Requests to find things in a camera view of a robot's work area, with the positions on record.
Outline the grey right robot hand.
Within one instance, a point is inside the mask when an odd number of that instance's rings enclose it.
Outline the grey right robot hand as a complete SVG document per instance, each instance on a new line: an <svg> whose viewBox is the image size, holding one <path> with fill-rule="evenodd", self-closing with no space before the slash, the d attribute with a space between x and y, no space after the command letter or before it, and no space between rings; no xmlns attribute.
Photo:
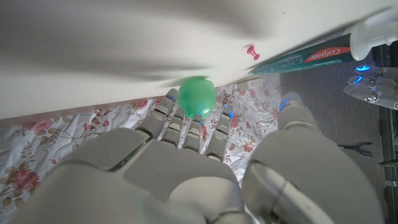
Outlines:
<svg viewBox="0 0 398 224"><path fill-rule="evenodd" d="M136 129L118 128L64 157L14 223L383 223L375 189L324 136L295 92L242 181L224 163L231 106L199 152L200 117L179 143L183 110L170 90Z"/></svg>

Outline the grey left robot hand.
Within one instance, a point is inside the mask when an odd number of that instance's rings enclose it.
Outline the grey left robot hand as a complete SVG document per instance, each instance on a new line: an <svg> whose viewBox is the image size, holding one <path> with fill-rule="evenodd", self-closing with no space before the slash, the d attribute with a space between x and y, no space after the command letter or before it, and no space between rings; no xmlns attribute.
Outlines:
<svg viewBox="0 0 398 224"><path fill-rule="evenodd" d="M343 91L370 104L397 110L397 67L361 65Z"/></svg>

